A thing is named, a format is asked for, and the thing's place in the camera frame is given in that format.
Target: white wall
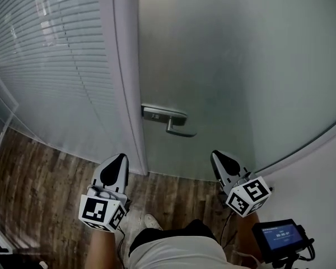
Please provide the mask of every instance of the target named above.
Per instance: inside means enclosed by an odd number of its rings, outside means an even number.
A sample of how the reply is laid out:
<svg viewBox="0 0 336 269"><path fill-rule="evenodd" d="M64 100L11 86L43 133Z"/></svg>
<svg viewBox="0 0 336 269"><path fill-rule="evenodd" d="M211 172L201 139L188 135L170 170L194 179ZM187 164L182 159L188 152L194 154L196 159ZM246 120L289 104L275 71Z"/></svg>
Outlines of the white wall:
<svg viewBox="0 0 336 269"><path fill-rule="evenodd" d="M315 239L316 259L295 266L336 269L336 137L265 180L275 192L259 211L260 220L292 218Z"/></svg>

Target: door lock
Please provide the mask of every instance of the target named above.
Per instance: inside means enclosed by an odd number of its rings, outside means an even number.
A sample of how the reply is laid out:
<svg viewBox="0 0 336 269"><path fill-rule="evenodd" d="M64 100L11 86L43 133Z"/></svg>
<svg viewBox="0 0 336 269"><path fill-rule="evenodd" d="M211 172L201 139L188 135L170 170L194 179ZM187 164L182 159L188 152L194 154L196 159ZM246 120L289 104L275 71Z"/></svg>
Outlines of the door lock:
<svg viewBox="0 0 336 269"><path fill-rule="evenodd" d="M158 108L156 106L142 105L142 116L146 120L167 124L166 132L180 137L194 137L197 133L186 133L173 126L184 126L187 115L175 110Z"/></svg>

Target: cable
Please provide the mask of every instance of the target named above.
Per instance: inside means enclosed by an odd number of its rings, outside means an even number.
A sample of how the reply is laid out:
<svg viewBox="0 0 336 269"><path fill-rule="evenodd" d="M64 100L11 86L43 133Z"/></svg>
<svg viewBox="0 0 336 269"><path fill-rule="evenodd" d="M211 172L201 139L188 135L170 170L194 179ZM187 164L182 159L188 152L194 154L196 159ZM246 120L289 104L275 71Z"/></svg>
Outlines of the cable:
<svg viewBox="0 0 336 269"><path fill-rule="evenodd" d="M222 230L222 234L220 235L220 245L222 245L222 239L223 239L223 233L224 233L224 229L226 227L226 225L228 224L228 221L230 219L230 217L234 214L234 211L230 212L230 214L228 215L228 217L226 218L225 224L223 226L223 230Z"/></svg>
<svg viewBox="0 0 336 269"><path fill-rule="evenodd" d="M315 259L315 249L314 247L312 247L312 245L307 246L307 250L310 253L310 258L306 258L304 256L300 256L299 260L303 260L303 261L312 261Z"/></svg>
<svg viewBox="0 0 336 269"><path fill-rule="evenodd" d="M229 239L229 241L224 245L223 249L229 245L229 243L234 239L235 235L237 234L237 231L233 234L233 236Z"/></svg>
<svg viewBox="0 0 336 269"><path fill-rule="evenodd" d="M120 251L121 251L121 248L122 248L123 240L125 238L125 234L124 234L124 232L123 232L123 230L121 229L120 226L118 227L118 230L122 232L123 238L120 241L120 243L118 244L118 247L117 247L117 256L118 256L118 259L119 259L119 261L121 262L121 264L122 264L122 266L124 268L124 263L123 263L123 259L122 259L121 255L120 255Z"/></svg>

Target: lever handle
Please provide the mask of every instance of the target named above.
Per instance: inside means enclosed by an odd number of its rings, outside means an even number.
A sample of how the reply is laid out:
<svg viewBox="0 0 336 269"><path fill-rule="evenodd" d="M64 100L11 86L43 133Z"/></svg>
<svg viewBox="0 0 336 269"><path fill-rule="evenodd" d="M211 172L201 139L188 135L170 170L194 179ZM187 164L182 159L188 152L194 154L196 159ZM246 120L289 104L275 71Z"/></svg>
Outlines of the lever handle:
<svg viewBox="0 0 336 269"><path fill-rule="evenodd" d="M166 132L170 133L171 135L180 136L180 137L194 137L194 136L197 135L197 133L185 133L185 132L181 132L181 131L173 128L172 117L170 117L169 120L168 120Z"/></svg>

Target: white shirt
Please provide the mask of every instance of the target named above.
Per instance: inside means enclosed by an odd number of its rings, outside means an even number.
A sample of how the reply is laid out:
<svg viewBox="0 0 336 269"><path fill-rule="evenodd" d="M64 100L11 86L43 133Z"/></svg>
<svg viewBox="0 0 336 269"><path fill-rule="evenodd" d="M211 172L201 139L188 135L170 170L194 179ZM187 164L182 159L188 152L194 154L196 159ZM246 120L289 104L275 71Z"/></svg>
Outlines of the white shirt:
<svg viewBox="0 0 336 269"><path fill-rule="evenodd" d="M129 257L129 269L221 268L242 269L226 261L222 247L204 236L175 236L137 247Z"/></svg>

